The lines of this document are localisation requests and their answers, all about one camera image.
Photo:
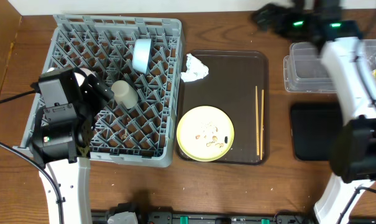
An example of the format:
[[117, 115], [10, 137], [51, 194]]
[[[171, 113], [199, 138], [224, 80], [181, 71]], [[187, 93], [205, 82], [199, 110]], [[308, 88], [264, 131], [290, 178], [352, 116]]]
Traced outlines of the grey plastic dish rack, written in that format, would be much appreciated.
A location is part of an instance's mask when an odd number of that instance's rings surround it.
[[[178, 19], [63, 15], [57, 23], [44, 69], [87, 68], [107, 86], [124, 80], [138, 103], [131, 109], [114, 101], [96, 116], [91, 159], [132, 166], [167, 167], [183, 63], [184, 36]], [[132, 68], [137, 39], [151, 39], [149, 71]]]

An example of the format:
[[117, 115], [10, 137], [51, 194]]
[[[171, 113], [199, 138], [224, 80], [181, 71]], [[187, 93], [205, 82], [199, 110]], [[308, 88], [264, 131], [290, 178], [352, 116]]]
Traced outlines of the white plastic cup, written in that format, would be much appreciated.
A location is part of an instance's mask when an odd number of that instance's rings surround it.
[[124, 105], [127, 109], [133, 108], [138, 103], [136, 90], [126, 81], [119, 80], [112, 84], [111, 91], [118, 105]]

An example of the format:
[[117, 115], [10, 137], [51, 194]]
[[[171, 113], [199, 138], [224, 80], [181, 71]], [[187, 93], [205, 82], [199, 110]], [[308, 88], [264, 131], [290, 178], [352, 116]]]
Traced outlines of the pink bowl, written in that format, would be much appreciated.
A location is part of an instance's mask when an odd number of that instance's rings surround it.
[[74, 75], [75, 75], [75, 78], [78, 82], [78, 86], [82, 86], [83, 82], [85, 81], [86, 78], [85, 78], [84, 74], [87, 75], [87, 76], [90, 76], [90, 75], [93, 75], [94, 73], [93, 73], [93, 71], [88, 70], [87, 68], [82, 68], [80, 73], [75, 72]]

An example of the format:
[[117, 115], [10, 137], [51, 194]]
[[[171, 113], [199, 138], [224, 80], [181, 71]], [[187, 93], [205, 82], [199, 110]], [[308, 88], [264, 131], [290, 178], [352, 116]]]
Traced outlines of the white napkin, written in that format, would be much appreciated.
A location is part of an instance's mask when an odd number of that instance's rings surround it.
[[186, 71], [181, 72], [181, 79], [184, 82], [194, 82], [203, 79], [209, 74], [209, 68], [201, 60], [192, 54], [187, 54], [186, 56]]

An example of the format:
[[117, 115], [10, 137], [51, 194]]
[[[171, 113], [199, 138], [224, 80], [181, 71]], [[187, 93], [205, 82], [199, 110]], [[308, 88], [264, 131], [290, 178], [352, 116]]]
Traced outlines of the black plastic bin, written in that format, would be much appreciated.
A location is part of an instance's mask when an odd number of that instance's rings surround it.
[[299, 102], [290, 108], [293, 151], [300, 161], [327, 161], [342, 129], [338, 103]]

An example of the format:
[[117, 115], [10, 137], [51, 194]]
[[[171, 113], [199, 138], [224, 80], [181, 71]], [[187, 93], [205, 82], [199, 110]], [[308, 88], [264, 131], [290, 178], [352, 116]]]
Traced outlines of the light blue bowl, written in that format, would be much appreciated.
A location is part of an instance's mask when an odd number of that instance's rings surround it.
[[152, 48], [151, 39], [137, 39], [134, 44], [132, 68], [140, 73], [147, 74], [149, 71], [150, 51]]

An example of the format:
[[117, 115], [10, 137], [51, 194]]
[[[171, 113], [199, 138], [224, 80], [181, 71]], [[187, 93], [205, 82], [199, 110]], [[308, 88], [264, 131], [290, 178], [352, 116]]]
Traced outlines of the yellow plate with crumbs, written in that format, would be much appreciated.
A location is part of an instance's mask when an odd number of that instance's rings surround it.
[[234, 126], [228, 115], [213, 106], [198, 106], [186, 112], [177, 126], [182, 152], [194, 161], [211, 162], [226, 155], [234, 141]]

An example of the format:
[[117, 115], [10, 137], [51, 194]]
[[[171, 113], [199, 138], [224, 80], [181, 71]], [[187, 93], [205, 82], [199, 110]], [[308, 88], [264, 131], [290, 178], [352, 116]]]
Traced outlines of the dark brown serving tray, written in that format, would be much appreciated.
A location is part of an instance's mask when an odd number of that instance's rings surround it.
[[[258, 51], [194, 50], [192, 55], [209, 68], [209, 74], [194, 82], [181, 82], [178, 117], [197, 106], [213, 106], [231, 119], [235, 138], [218, 163], [258, 166], [269, 154], [268, 59]], [[255, 86], [258, 87], [259, 140], [261, 91], [264, 90], [263, 159], [257, 155]]]

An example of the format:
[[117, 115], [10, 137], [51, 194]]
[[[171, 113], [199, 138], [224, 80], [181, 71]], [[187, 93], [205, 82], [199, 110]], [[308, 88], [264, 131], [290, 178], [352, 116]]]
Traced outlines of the clear plastic bin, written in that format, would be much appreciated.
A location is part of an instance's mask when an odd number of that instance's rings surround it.
[[[364, 44], [367, 63], [373, 71], [376, 69], [376, 39], [367, 39]], [[290, 45], [290, 54], [283, 59], [283, 76], [288, 92], [336, 92], [332, 79], [318, 58], [316, 47], [309, 42]]]

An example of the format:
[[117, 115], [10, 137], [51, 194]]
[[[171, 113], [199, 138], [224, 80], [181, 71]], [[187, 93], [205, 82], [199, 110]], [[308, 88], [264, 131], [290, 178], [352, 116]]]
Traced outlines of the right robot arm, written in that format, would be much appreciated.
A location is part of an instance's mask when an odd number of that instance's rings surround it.
[[363, 191], [376, 182], [376, 82], [365, 58], [364, 32], [342, 20], [339, 1], [304, 1], [292, 7], [268, 3], [252, 14], [260, 30], [316, 46], [337, 92], [343, 128], [331, 151], [331, 177], [314, 205], [315, 223], [347, 223]]

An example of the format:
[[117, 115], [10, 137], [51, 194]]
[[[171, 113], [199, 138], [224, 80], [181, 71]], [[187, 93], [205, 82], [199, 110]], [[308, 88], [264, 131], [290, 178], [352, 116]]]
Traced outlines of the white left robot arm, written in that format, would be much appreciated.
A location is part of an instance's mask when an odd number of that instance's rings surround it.
[[50, 223], [92, 223], [90, 142], [95, 117], [113, 97], [87, 68], [51, 68], [31, 84], [44, 100], [34, 117], [27, 156], [0, 142], [39, 171]]

